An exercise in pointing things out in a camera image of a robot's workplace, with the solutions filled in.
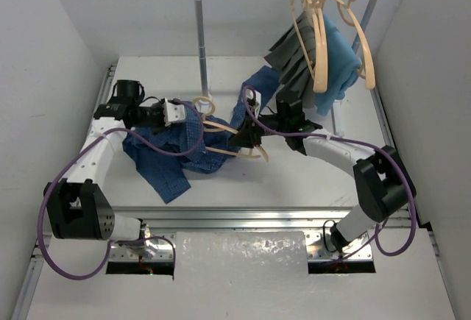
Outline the beige plastic hanger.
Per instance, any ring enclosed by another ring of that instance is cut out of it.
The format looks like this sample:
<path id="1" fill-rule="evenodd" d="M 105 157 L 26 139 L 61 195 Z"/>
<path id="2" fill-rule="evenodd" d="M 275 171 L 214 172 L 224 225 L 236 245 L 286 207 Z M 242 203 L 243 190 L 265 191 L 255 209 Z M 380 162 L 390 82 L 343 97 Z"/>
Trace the beige plastic hanger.
<path id="1" fill-rule="evenodd" d="M 214 121 L 207 120 L 209 115 L 213 115 L 216 111 L 216 105 L 212 98 L 207 96 L 197 96 L 194 97 L 191 102 L 196 106 L 196 108 L 201 113 L 203 124 L 205 125 L 204 131 L 205 132 L 229 132 L 231 134 L 237 134 L 238 131 L 233 129 L 227 125 L 219 124 Z M 231 152 L 224 149 L 217 149 L 208 147 L 207 150 L 210 152 L 218 153 L 218 154 L 225 154 L 233 157 L 240 157 L 240 158 L 247 158 L 247 159 L 259 159 L 263 158 L 267 163 L 269 162 L 269 155 L 266 150 L 262 146 L 256 146 L 256 150 L 259 154 L 253 154 L 253 149 L 249 149 L 248 153 L 240 153 L 240 152 Z"/>

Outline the blue plaid shirt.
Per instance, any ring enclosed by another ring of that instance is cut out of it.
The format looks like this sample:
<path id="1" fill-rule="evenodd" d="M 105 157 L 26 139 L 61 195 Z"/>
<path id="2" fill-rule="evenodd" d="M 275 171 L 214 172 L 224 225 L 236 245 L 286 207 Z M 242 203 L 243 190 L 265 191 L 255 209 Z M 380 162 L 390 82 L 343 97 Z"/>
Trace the blue plaid shirt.
<path id="1" fill-rule="evenodd" d="M 201 174 L 213 174 L 231 158 L 215 149 L 239 152 L 239 146 L 231 146 L 230 132 L 206 132 L 203 141 L 200 121 L 193 110 L 186 109 L 187 119 L 182 124 L 154 133 L 148 127 L 135 130 L 153 146 L 178 156 L 168 156 L 149 148 L 140 139 L 128 135 L 122 143 L 124 152 L 135 163 L 136 171 L 154 188 L 164 203 L 168 204 L 191 188 L 184 170 Z"/>

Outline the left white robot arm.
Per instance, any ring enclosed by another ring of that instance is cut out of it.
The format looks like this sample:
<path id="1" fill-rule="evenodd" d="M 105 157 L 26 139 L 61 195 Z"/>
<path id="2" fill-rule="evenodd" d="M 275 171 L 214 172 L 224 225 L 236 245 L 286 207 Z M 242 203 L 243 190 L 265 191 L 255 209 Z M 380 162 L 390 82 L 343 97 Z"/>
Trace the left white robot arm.
<path id="1" fill-rule="evenodd" d="M 166 125 L 165 102 L 144 105 L 145 90 L 135 80 L 119 80 L 100 104 L 79 157 L 45 188 L 46 210 L 54 237 L 69 240 L 133 242 L 146 235 L 144 221 L 115 213 L 103 191 L 105 177 L 129 130 Z"/>

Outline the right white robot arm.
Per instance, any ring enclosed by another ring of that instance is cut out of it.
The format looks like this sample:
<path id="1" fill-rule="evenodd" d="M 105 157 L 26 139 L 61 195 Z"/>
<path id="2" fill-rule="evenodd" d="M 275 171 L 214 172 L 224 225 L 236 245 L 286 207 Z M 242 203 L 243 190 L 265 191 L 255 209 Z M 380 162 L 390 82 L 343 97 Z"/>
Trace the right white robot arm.
<path id="1" fill-rule="evenodd" d="M 416 228 L 415 197 L 417 190 L 411 181 L 398 151 L 391 146 L 382 148 L 371 143 L 342 138 L 305 118 L 300 101 L 289 96 L 277 112 L 262 115 L 261 93 L 246 85 L 241 90 L 245 117 L 238 133 L 231 137 L 234 146 L 254 148 L 263 137 L 284 138 L 293 151 L 320 159 L 350 175 L 355 183 L 358 204 L 330 228 L 324 238 L 326 247 L 341 253 L 356 238 L 373 228 L 374 239 L 391 215 L 408 206 L 411 227 L 408 239 L 398 250 L 383 255 L 402 254 L 411 245 Z"/>

